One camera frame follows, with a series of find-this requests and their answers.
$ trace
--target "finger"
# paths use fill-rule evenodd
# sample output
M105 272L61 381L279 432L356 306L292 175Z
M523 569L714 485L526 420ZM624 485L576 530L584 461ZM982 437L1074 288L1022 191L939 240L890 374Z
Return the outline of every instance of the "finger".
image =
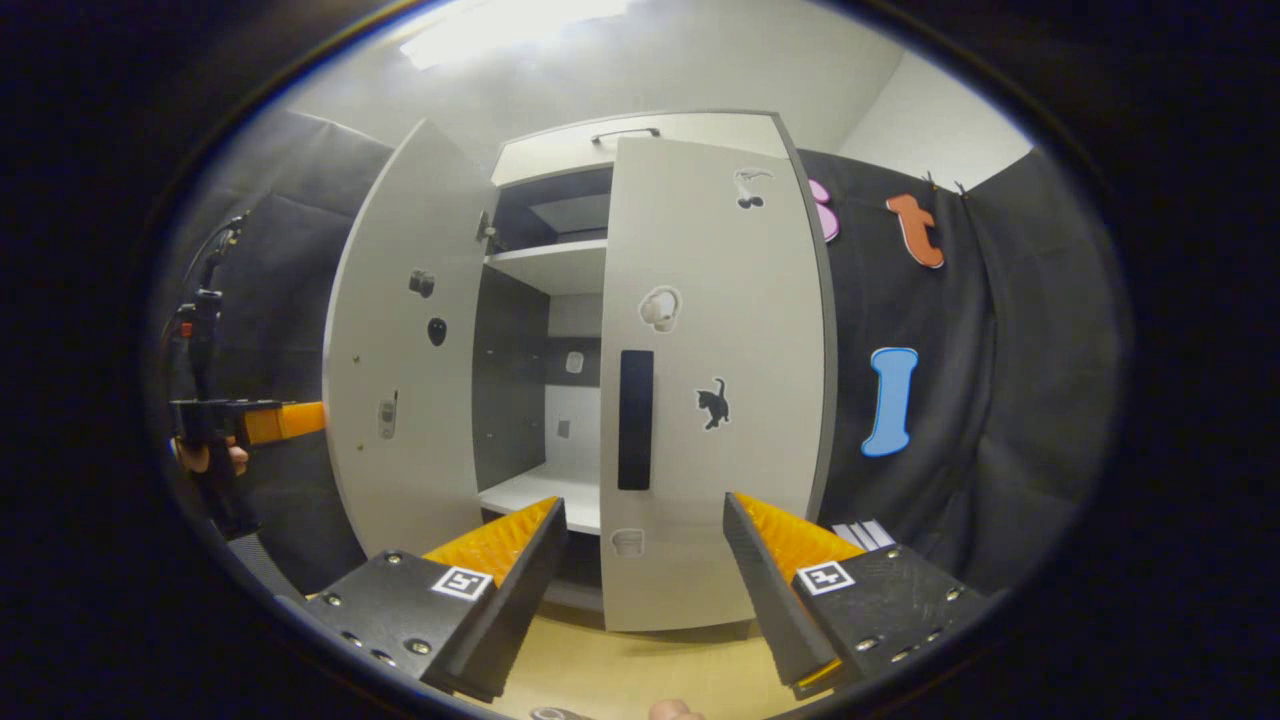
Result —
M209 469L209 448L205 446L198 446L196 448L189 447L187 443L178 441L178 461L182 466L191 470L192 473L204 473Z
M690 717L689 706L682 700L659 700L649 708L649 720L685 720Z
M236 466L236 477L243 475L248 471L248 452L238 445L230 448L232 464Z

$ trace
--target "cabinet handle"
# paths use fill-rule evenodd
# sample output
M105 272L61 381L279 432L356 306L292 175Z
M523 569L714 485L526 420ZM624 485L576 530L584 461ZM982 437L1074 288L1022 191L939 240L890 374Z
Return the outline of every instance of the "cabinet handle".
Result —
M611 132L602 132L600 135L593 135L591 136L591 145L599 145L600 143L600 138L604 137L604 136L607 136L607 135L622 135L625 132L646 132L646 133L649 133L649 135L652 135L654 137L662 137L662 133L658 132L658 128L616 129L616 131L611 131Z
M623 350L618 378L618 489L649 489L653 351Z

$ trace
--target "white cabinet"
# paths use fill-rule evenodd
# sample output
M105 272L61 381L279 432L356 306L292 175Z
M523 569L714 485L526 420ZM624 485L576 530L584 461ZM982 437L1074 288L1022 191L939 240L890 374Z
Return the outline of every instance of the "white cabinet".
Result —
M735 173L760 205L739 206ZM671 327L641 318L675 288ZM788 160L623 140L613 174L600 350L600 534L609 629L751 618L721 529L724 492L804 516L823 421L826 347L806 197ZM646 489L622 489L626 351L652 354ZM621 454L626 461L626 452ZM634 552L620 538L643 537Z
M664 113L579 123L515 140L493 170L498 187L613 164L618 142L653 137L736 147L787 159L773 115L762 113Z
M836 382L824 246L780 119L617 118L509 142L488 182L463 164L420 126L371 191L334 286L328 432L365 551L425 551L477 525L481 507L509 512L559 495L573 537L599 547L607 628L749 619L721 530L724 493L813 518ZM586 223L594 240L524 242L504 220L581 197L596 199L581 208L607 206ZM497 218L492 242L507 249L486 255L481 213ZM470 436L471 355L483 351L467 323L483 266L553 306L590 310L594 297L585 316L599 318L598 356L585 364L599 379L548 384L547 461L481 491L467 454L494 441ZM413 269L434 274L429 297L408 291ZM582 316L549 324L582 332ZM433 318L449 327L439 346ZM639 364L625 368L625 356ZM580 372L584 359L570 365ZM397 389L394 437L381 438L379 410ZM568 418L575 434L557 436Z

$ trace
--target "black fabric backdrop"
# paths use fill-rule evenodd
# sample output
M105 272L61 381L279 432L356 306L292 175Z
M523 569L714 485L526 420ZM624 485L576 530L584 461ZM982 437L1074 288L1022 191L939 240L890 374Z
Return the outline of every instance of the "black fabric backdrop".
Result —
M224 293L210 369L214 396L320 400L338 260L390 154L390 147L328 120L269 114L227 149L193 193L198 200L174 237L174 258L183 260L174 268L196 258L221 223L250 211L239 243L214 275L212 288ZM180 279L161 279L159 307L177 306ZM197 282L187 281L183 297ZM170 348L170 397L193 397L182 342L175 338ZM324 433L252 448L237 486L262 523L262 547L301 592L324 589L364 562ZM178 489L189 502L191 488Z
M800 151L831 193L840 352L819 520L877 519L986 592L1032 569L1091 489L1117 411L1123 352L1107 238L1038 150L961 197L927 179ZM945 264L908 254L886 201L933 214ZM919 354L910 443L868 457L881 347Z

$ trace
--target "white shelf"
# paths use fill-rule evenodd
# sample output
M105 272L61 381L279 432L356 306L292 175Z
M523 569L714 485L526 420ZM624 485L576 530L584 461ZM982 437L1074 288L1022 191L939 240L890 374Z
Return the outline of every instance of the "white shelf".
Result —
M584 240L498 252L485 264L547 295L604 292L607 240Z
M600 479L557 471L545 464L498 483L480 493L480 506L494 512L515 512L550 496L564 498L568 529L600 534Z

